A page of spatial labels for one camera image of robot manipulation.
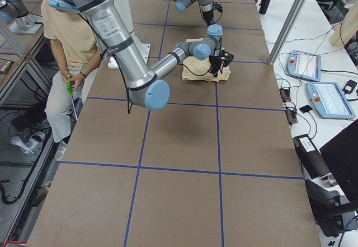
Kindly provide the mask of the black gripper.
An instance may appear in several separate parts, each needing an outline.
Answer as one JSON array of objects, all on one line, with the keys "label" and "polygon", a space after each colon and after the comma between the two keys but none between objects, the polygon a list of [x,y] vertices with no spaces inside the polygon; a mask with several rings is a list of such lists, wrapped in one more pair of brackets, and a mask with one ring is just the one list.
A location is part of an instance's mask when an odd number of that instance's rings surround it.
[{"label": "black gripper", "polygon": [[210,62],[210,69],[209,72],[214,76],[217,77],[218,73],[222,73],[222,65],[223,61],[220,56],[210,56],[209,57]]},{"label": "black gripper", "polygon": [[201,14],[205,23],[210,26],[214,23],[214,5],[206,4],[201,6]]}]

